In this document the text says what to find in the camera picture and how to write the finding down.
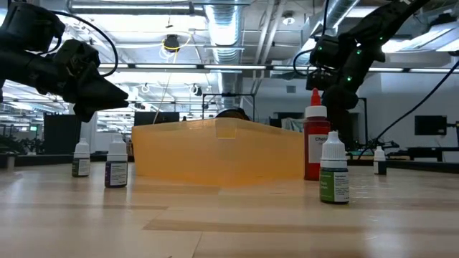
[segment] plastic container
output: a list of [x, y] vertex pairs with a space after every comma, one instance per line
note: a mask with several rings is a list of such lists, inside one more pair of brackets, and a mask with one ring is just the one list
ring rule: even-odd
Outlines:
[[349, 202], [349, 176], [344, 143], [337, 132], [330, 132], [322, 145], [321, 201], [327, 204], [347, 204]]
[[72, 162], [72, 176], [84, 177], [89, 176], [90, 173], [90, 151], [89, 144], [85, 138], [81, 138], [80, 142], [75, 146]]
[[381, 146], [378, 146], [373, 157], [373, 173], [375, 175], [387, 175], [386, 154]]
[[313, 89], [311, 106], [305, 110], [304, 122], [304, 179], [319, 180], [321, 169], [322, 144], [330, 132], [330, 122], [327, 121], [327, 108], [322, 106], [321, 97], [316, 88]]
[[158, 181], [230, 188], [304, 177], [303, 133], [237, 118], [134, 126], [132, 141], [136, 175]]
[[121, 135], [114, 135], [105, 163], [105, 187], [120, 188], [128, 184], [128, 154]]

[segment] bottle label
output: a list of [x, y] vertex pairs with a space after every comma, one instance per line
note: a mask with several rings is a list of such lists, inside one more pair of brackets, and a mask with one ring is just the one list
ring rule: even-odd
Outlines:
[[73, 158], [72, 175], [73, 176], [88, 176], [90, 172], [89, 158]]
[[347, 169], [321, 169], [320, 196], [322, 201], [349, 201], [349, 177]]
[[322, 145], [327, 141], [328, 135], [309, 135], [308, 154], [309, 163], [320, 163], [322, 156]]
[[128, 183], [128, 162], [107, 161], [105, 164], [105, 181], [110, 186], [124, 186]]
[[373, 162], [373, 173], [375, 175], [386, 175], [387, 166], [385, 161], [375, 161]]

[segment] desk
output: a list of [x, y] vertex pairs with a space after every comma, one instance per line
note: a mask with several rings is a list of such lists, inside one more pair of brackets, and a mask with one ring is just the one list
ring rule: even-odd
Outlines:
[[89, 178], [70, 164], [0, 173], [0, 257], [459, 257], [459, 175], [350, 167], [351, 203], [334, 206], [317, 182], [220, 188], [131, 173], [106, 189], [103, 166]]

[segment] white dropper bottle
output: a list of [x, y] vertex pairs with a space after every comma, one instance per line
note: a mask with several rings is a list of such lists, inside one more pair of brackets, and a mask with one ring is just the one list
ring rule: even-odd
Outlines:
[[347, 204], [349, 173], [346, 149], [339, 140], [338, 132], [328, 133], [328, 139], [322, 145], [320, 173], [321, 201], [327, 204]]
[[375, 175], [387, 175], [386, 154], [381, 146], [378, 146], [374, 152], [373, 173]]
[[75, 146], [75, 152], [73, 153], [73, 177], [89, 176], [90, 158], [89, 144], [87, 144], [85, 138], [81, 138], [80, 142]]
[[105, 187], [120, 188], [128, 184], [128, 154], [121, 135], [113, 136], [105, 164]]

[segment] cable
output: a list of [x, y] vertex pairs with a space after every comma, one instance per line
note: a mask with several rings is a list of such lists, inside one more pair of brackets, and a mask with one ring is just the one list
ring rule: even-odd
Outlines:
[[[179, 53], [179, 50], [177, 49], [175, 51], [174, 64], [177, 61], [178, 53]], [[171, 76], [172, 76], [172, 72], [169, 73], [169, 78], [167, 79], [166, 87], [164, 88], [164, 91], [163, 91], [163, 96], [161, 97], [161, 101], [159, 103], [158, 110], [156, 111], [155, 119], [153, 119], [153, 124], [156, 123], [156, 119], [158, 118], [158, 115], [160, 112], [159, 110], [161, 109], [161, 106], [163, 105], [164, 97], [166, 97], [167, 89], [169, 88], [169, 83], [171, 81]]]
[[[438, 88], [446, 81], [447, 78], [449, 78], [449, 76], [454, 72], [454, 70], [456, 70], [456, 68], [459, 67], [459, 61], [456, 62], [456, 64], [453, 65], [453, 67], [451, 68], [451, 70], [444, 76], [444, 78], [441, 79], [441, 81], [437, 84], [437, 86], [435, 86], [430, 92], [429, 94], [427, 94], [427, 96], [425, 96], [419, 103], [416, 104], [416, 106], [414, 106], [411, 110], [409, 110], [408, 112], [406, 112], [404, 115], [402, 115], [401, 117], [399, 117], [397, 120], [395, 120], [392, 124], [390, 124], [386, 129], [384, 129], [375, 139], [374, 139], [374, 142], [377, 142], [390, 128], [392, 128], [394, 125], [396, 125], [398, 122], [400, 122], [403, 118], [407, 117], [409, 114], [413, 113], [418, 107], [420, 107], [422, 104], [424, 104], [424, 102], [426, 100], [429, 99], [430, 96], [432, 96], [437, 90]], [[368, 149], [370, 149], [372, 146], [368, 145], [367, 147], [365, 147], [365, 149], [360, 153], [359, 157], [357, 159], [360, 159], [362, 157], [362, 155], [364, 154], [365, 151], [367, 151]]]
[[[326, 31], [326, 25], [327, 25], [327, 12], [328, 12], [328, 3], [330, 2], [330, 0], [326, 0], [325, 1], [325, 7], [323, 9], [323, 24], [322, 24], [322, 36], [325, 34], [325, 31]], [[306, 54], [306, 53], [309, 53], [313, 51], [313, 49], [310, 49], [310, 50], [305, 50], [305, 51], [302, 51], [302, 52], [299, 52], [295, 58], [293, 59], [293, 71], [295, 71], [298, 75], [301, 75], [301, 76], [308, 76], [309, 72], [308, 73], [302, 73], [300, 71], [298, 71], [296, 69], [296, 60], [303, 54]]]
[[102, 37], [104, 37], [104, 39], [106, 39], [108, 41], [108, 44], [110, 44], [110, 46], [112, 47], [113, 49], [113, 55], [115, 56], [115, 65], [113, 66], [113, 69], [111, 71], [109, 71], [108, 73], [104, 74], [104, 75], [101, 75], [102, 77], [107, 77], [107, 76], [110, 76], [112, 75], [113, 73], [115, 73], [115, 71], [117, 70], [118, 68], [118, 52], [116, 51], [116, 47], [115, 47], [115, 44], [112, 42], [112, 40], [107, 36], [107, 34], [105, 34], [103, 31], [101, 31], [99, 28], [97, 28], [96, 26], [94, 26], [93, 24], [91, 24], [90, 22], [76, 16], [76, 15], [73, 15], [73, 14], [68, 14], [68, 13], [65, 13], [63, 11], [51, 11], [53, 14], [56, 14], [56, 15], [62, 15], [62, 16], [66, 16], [66, 17], [70, 17], [70, 18], [73, 18], [73, 19], [76, 19], [86, 25], [88, 25], [89, 27], [93, 28], [95, 31], [97, 31], [100, 35], [102, 35]]
[[300, 72], [300, 71], [298, 71], [298, 70], [296, 69], [296, 60], [297, 60], [301, 55], [307, 54], [307, 53], [309, 53], [309, 52], [311, 52], [311, 51], [313, 51], [313, 50], [312, 50], [312, 49], [308, 49], [308, 50], [299, 52], [299, 53], [295, 56], [295, 58], [293, 59], [293, 71], [295, 71], [297, 74], [299, 74], [299, 75], [301, 75], [301, 76], [308, 76], [308, 73], [305, 74], [305, 73], [302, 73], [302, 72]]
[[325, 8], [323, 9], [322, 36], [325, 35], [325, 31], [327, 30], [328, 3], [330, 3], [330, 0], [325, 0]]

